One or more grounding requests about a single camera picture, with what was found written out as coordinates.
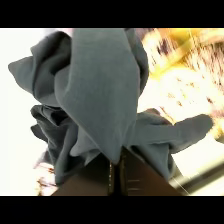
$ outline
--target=garment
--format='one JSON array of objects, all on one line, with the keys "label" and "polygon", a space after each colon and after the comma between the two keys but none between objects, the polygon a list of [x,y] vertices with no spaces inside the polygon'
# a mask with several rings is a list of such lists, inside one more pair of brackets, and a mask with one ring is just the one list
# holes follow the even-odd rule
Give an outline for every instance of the garment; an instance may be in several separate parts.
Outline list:
[{"label": "garment", "polygon": [[77,28],[72,39],[55,32],[31,52],[9,70],[41,103],[31,109],[32,131],[48,142],[43,159],[54,165],[58,185],[99,153],[117,164],[122,146],[168,179],[171,152],[202,139],[212,126],[206,115],[175,126],[158,115],[137,115],[148,61],[134,29]]}]

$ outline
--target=folded fabric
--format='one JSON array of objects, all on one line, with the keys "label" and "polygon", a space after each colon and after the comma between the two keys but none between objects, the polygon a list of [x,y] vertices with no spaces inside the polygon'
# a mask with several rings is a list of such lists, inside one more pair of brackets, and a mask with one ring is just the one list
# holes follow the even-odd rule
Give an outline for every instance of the folded fabric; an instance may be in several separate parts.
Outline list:
[{"label": "folded fabric", "polygon": [[42,104],[31,110],[37,120],[32,131],[48,143],[44,160],[54,165],[57,184],[99,153],[117,164],[122,146],[168,179],[170,154],[199,141],[212,126],[206,115],[175,126],[158,115],[137,115],[148,61],[134,29],[77,28],[72,39],[55,32],[31,52],[9,70]]}]

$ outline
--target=dark gray fabric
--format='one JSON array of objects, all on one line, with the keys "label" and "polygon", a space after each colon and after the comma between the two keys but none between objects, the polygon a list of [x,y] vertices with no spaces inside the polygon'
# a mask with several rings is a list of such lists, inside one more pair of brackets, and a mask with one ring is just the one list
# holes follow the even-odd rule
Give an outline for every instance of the dark gray fabric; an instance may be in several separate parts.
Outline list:
[{"label": "dark gray fabric", "polygon": [[148,61],[134,29],[77,28],[72,39],[55,32],[31,51],[9,70],[42,104],[31,110],[38,124],[32,130],[48,142],[44,160],[54,165],[57,184],[99,153],[117,164],[122,146],[168,179],[170,153],[202,139],[212,126],[205,115],[175,126],[158,115],[137,115]]}]

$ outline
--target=gray cloth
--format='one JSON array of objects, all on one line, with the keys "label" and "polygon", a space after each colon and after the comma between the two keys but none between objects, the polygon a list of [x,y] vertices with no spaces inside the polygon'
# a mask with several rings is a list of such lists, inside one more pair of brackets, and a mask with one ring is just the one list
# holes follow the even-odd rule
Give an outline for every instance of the gray cloth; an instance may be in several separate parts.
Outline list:
[{"label": "gray cloth", "polygon": [[175,126],[158,115],[137,115],[148,61],[134,29],[77,28],[72,39],[55,32],[31,52],[9,70],[42,104],[31,110],[37,120],[32,131],[48,142],[44,160],[54,165],[57,184],[99,153],[117,164],[122,146],[168,179],[170,154],[199,141],[212,126],[206,115]]}]

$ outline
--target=crumpled cloth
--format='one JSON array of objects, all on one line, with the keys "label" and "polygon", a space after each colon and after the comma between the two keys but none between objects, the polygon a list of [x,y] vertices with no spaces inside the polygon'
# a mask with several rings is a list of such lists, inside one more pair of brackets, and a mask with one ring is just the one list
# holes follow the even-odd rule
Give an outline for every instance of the crumpled cloth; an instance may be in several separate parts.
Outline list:
[{"label": "crumpled cloth", "polygon": [[206,115],[173,126],[159,115],[137,114],[148,61],[132,28],[76,28],[72,38],[55,32],[31,52],[9,70],[41,103],[31,109],[37,120],[31,129],[48,143],[43,161],[54,165],[57,185],[100,153],[117,164],[122,147],[169,179],[171,153],[212,127]]}]

